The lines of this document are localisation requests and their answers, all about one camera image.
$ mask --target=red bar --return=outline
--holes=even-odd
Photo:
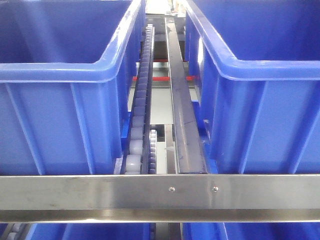
[[[168,59],[153,59],[154,63],[167,63]]]
[[[195,79],[195,76],[186,76],[185,77],[187,81],[192,81]],[[153,81],[158,81],[158,82],[166,82],[166,81],[169,81],[170,80],[170,77],[169,76],[154,76],[152,78]],[[133,81],[137,81],[137,77],[134,76],[133,77]]]

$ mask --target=bolt head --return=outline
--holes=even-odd
[[[173,192],[175,192],[175,191],[176,191],[176,189],[175,189],[173,186],[169,187],[169,189],[168,189],[168,190],[169,190],[169,192],[170,192],[170,193],[173,193]]]
[[[219,188],[218,188],[217,186],[214,186],[214,187],[212,188],[212,191],[215,192],[215,193],[218,192],[218,190],[219,190]]]

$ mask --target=crate rim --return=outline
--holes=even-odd
[[[238,59],[195,2],[193,0],[182,0],[182,2],[222,77],[244,82],[320,80],[320,60]]]
[[[0,83],[106,83],[111,81],[119,72],[129,37],[141,7],[141,0],[131,2],[106,49],[96,62],[0,63]]]

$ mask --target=metal rail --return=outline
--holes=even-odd
[[[320,175],[0,177],[0,222],[320,221]]]
[[[165,27],[178,172],[207,173],[174,19]]]

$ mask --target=metal channel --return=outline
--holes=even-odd
[[[319,174],[1,176],[0,182],[5,223],[320,221]]]
[[[165,158],[166,158],[166,172],[167,174],[176,174],[176,157],[175,146],[173,139],[173,127],[172,124],[164,125],[165,133]]]
[[[165,18],[165,33],[178,172],[207,173],[173,18]]]

